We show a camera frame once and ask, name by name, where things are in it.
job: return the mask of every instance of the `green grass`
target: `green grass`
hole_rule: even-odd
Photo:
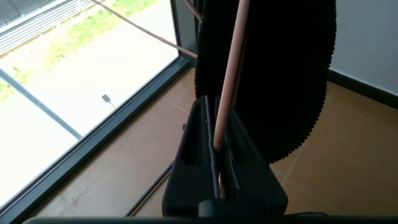
[[[157,1],[158,0],[116,0],[112,8],[123,16],[129,17],[151,6]],[[50,47],[44,49],[44,60],[42,61],[42,65],[39,66],[41,67],[40,70],[36,69],[37,66],[29,66],[24,62],[22,62],[24,64],[18,64],[21,62],[16,62],[15,65],[12,65],[13,72],[11,75],[21,84],[25,84],[34,73],[51,71],[63,58],[76,53],[80,48],[89,44],[98,36],[115,28],[120,22],[122,22],[120,18],[112,15],[105,9],[101,9],[96,14],[88,16],[79,24],[75,24],[69,28],[65,35],[53,39]],[[0,80],[0,102],[4,101],[13,93],[14,89]]]

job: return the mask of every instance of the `wall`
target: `wall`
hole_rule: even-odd
[[[331,69],[398,96],[397,12],[397,0],[337,0]]]

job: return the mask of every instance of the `metal frame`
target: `metal frame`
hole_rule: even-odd
[[[179,46],[196,51],[195,16],[184,1],[170,0]],[[180,54],[167,68],[130,97],[91,133],[33,180],[0,210],[0,223],[22,223],[97,155],[124,127],[196,60]]]

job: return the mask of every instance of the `tiled floor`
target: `tiled floor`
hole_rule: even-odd
[[[123,216],[172,162],[194,100],[187,72],[41,209],[40,216]],[[313,133],[271,166],[287,213],[398,215],[398,111],[332,83]],[[138,212],[161,216],[165,185]]]

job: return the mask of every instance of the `baseboard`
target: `baseboard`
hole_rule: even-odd
[[[391,93],[359,82],[330,69],[328,71],[328,80],[360,95],[366,96],[372,100],[376,100],[384,105],[398,109],[398,96],[395,96]]]

